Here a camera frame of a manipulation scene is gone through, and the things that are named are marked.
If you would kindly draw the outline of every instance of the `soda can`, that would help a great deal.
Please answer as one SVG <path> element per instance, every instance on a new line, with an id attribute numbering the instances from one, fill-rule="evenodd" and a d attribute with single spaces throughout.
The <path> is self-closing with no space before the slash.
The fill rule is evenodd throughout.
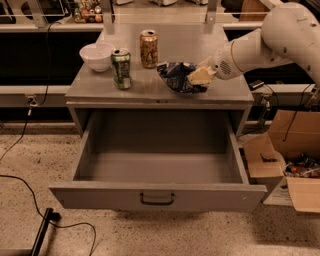
<path id="1" fill-rule="evenodd" d="M 131 54 L 126 49 L 116 49 L 111 53 L 113 81 L 119 90 L 131 87 L 130 59 Z"/>
<path id="2" fill-rule="evenodd" d="M 158 63 L 158 35 L 156 31 L 143 30 L 140 35 L 141 63 L 145 68 L 155 68 Z"/>

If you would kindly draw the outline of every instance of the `speckled floor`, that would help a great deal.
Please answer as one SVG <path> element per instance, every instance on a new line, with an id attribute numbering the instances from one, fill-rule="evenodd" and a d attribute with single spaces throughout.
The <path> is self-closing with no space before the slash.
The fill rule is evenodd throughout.
<path id="1" fill-rule="evenodd" d="M 21 131 L 10 127 L 0 130 L 0 156 Z M 60 225 L 94 225 L 94 256 L 320 255 L 320 216 L 297 213 L 291 207 L 260 204 L 253 213 L 63 209 L 47 186 L 71 179 L 79 144 L 72 128 L 28 127 L 20 143 L 1 161 L 0 173 L 25 179 L 42 213 L 52 207 L 61 214 Z M 0 178 L 0 248 L 31 248 L 40 223 L 26 186 Z M 41 255 L 89 255 L 92 240 L 93 231 L 86 225 L 49 227 Z"/>

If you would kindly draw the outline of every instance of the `cardboard box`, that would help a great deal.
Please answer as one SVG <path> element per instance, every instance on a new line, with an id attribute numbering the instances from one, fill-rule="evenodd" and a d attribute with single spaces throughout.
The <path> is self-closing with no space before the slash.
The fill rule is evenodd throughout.
<path id="1" fill-rule="evenodd" d="M 272 202 L 273 192 L 285 187 L 297 211 L 320 213 L 320 179 L 285 177 L 286 161 L 296 161 L 305 153 L 320 158 L 320 113 L 279 110 L 269 130 L 243 145 L 251 178 L 269 189 L 265 203 Z M 290 200 L 283 195 L 290 205 Z"/>

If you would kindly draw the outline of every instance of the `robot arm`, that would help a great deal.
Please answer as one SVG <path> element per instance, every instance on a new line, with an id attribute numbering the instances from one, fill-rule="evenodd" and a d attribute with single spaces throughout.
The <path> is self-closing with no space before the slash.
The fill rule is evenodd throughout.
<path id="1" fill-rule="evenodd" d="M 216 76 L 225 80 L 294 62 L 320 86 L 319 22 L 300 4 L 279 5 L 267 14 L 261 29 L 218 49 L 213 62 Z"/>

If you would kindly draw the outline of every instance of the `green soda can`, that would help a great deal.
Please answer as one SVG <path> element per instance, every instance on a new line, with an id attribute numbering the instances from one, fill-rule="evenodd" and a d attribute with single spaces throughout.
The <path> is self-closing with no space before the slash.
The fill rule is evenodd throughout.
<path id="1" fill-rule="evenodd" d="M 111 53 L 113 81 L 119 90 L 131 87 L 130 59 L 131 54 L 126 49 L 113 50 Z"/>

